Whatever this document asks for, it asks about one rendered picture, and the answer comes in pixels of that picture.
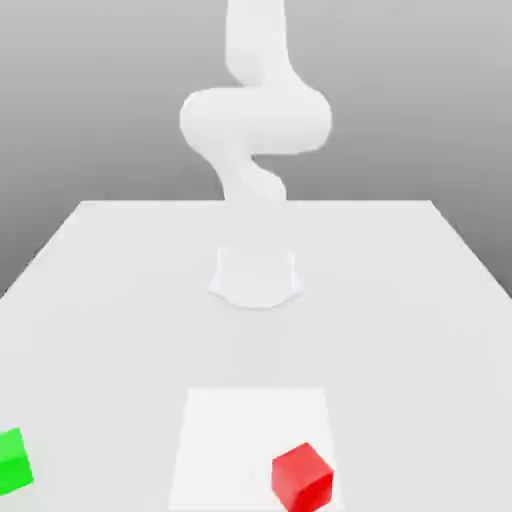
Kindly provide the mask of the small red cube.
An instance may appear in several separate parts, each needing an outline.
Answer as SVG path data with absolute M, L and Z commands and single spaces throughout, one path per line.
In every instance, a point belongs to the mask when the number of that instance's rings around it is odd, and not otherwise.
M 272 460 L 271 488 L 287 512 L 315 512 L 333 496 L 334 470 L 304 442 Z

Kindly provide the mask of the small green cube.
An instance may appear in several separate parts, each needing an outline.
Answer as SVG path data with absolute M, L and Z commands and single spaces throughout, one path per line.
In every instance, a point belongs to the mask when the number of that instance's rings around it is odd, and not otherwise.
M 0 496 L 32 484 L 30 461 L 19 428 L 0 433 Z

